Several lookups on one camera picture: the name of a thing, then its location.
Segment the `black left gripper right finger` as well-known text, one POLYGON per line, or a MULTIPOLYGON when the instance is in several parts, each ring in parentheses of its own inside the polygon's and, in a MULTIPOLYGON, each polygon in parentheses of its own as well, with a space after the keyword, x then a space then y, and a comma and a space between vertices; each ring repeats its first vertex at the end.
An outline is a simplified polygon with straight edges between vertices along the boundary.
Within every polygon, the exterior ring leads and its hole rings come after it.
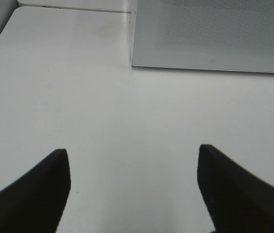
POLYGON ((274 233, 274 186, 213 145, 199 148, 197 183, 217 233, 274 233))

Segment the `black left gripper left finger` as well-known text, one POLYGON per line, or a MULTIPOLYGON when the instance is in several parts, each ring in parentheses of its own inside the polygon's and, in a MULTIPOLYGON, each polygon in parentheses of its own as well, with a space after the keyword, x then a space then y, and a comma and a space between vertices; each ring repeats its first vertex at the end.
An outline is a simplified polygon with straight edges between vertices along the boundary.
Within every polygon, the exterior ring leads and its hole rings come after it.
POLYGON ((0 191, 0 233, 54 233, 71 189, 67 151, 56 149, 0 191))

